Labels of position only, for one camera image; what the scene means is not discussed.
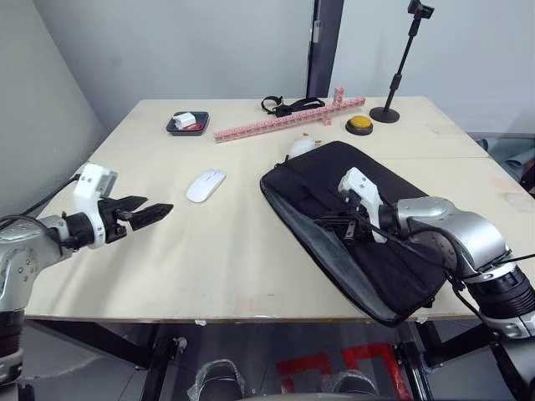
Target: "small white box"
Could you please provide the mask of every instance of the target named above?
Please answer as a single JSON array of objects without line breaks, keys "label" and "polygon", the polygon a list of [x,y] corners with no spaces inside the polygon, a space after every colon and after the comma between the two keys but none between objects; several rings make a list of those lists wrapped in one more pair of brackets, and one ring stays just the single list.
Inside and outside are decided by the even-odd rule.
[{"label": "small white box", "polygon": [[184,129],[187,126],[194,125],[196,123],[195,115],[192,113],[174,115],[173,120],[175,121],[175,127],[177,129]]}]

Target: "bag strap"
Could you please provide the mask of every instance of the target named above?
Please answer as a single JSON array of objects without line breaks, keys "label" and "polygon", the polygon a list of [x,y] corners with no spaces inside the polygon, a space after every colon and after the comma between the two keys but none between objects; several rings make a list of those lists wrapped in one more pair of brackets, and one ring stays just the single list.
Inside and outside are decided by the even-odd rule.
[{"label": "bag strap", "polygon": [[[273,107],[271,110],[268,109],[264,102],[266,100],[271,100],[275,102],[276,106]],[[260,103],[262,106],[262,109],[266,111],[268,114],[275,114],[275,117],[284,117],[286,115],[290,115],[294,111],[303,111],[303,110],[310,110],[310,109],[316,109],[318,107],[324,107],[325,102],[318,98],[305,98],[300,99],[296,102],[293,102],[292,104],[284,104],[283,97],[277,97],[277,96],[266,96],[262,102]]]}]

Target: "white tabletop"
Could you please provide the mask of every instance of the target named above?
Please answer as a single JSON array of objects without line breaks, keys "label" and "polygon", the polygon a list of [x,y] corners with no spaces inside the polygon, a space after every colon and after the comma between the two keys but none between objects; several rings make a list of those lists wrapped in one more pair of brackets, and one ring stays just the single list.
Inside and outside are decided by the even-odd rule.
[{"label": "white tabletop", "polygon": [[[383,99],[320,122],[215,144],[212,133],[267,116],[258,100],[145,100],[90,161],[119,173],[112,197],[142,195],[147,205],[174,204],[152,226],[46,269],[35,282],[29,317],[98,321],[369,319],[351,305],[293,238],[263,198],[258,182],[283,160],[301,133],[358,146],[430,195],[493,222],[516,255],[535,244],[535,201],[466,134],[423,98],[398,98],[397,124],[375,123],[368,137],[343,125]],[[165,131],[176,111],[208,111],[201,137]],[[227,179],[202,204],[185,197],[204,170]],[[54,198],[42,216],[74,212],[72,188]],[[535,282],[535,264],[522,261]],[[471,314],[444,287],[432,309],[415,317]]]}]

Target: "gray wall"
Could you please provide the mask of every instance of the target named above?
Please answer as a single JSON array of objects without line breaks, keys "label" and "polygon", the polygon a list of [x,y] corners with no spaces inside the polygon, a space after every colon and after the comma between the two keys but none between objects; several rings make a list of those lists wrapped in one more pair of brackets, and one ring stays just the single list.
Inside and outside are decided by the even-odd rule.
[{"label": "gray wall", "polygon": [[34,0],[107,130],[141,99],[304,96],[313,0]]},{"label": "gray wall", "polygon": [[[424,95],[464,130],[535,132],[533,0],[423,0],[436,7],[413,42],[400,95]],[[408,0],[347,0],[331,91],[387,95],[412,16]]]},{"label": "gray wall", "polygon": [[104,130],[31,0],[0,2],[0,88],[4,216],[25,210],[73,173]]}]

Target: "red floor marking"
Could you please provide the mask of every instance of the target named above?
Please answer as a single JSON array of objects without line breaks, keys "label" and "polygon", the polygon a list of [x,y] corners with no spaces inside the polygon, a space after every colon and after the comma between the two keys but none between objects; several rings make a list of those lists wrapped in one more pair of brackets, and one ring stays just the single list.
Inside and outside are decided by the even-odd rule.
[{"label": "red floor marking", "polygon": [[369,358],[383,358],[385,361],[386,370],[390,376],[390,380],[394,384],[395,392],[399,399],[410,399],[409,390],[405,386],[403,375],[400,368],[395,361],[392,347],[388,343],[376,343],[363,345],[361,347],[351,347],[342,350],[342,357],[348,369],[358,369],[358,361],[360,359]]},{"label": "red floor marking", "polygon": [[[317,369],[324,374],[331,374],[331,367],[329,365],[329,357],[326,353],[319,353],[317,355],[308,355],[302,358],[289,359],[277,363],[277,373],[280,376],[290,376],[295,373],[306,372],[308,370]],[[292,378],[285,378],[281,380],[281,390],[283,394],[295,393],[295,387]]]}]

